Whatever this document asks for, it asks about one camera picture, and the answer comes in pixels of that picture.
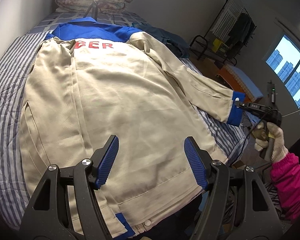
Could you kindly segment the right hand in knit glove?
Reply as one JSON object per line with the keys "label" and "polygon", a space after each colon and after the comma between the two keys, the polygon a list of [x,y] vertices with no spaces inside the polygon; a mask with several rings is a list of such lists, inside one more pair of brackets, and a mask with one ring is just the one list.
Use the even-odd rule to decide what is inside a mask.
{"label": "right hand in knit glove", "polygon": [[281,161],[287,154],[288,149],[285,147],[283,130],[277,125],[267,122],[259,123],[253,130],[255,137],[255,150],[260,152],[261,158],[271,163]]}

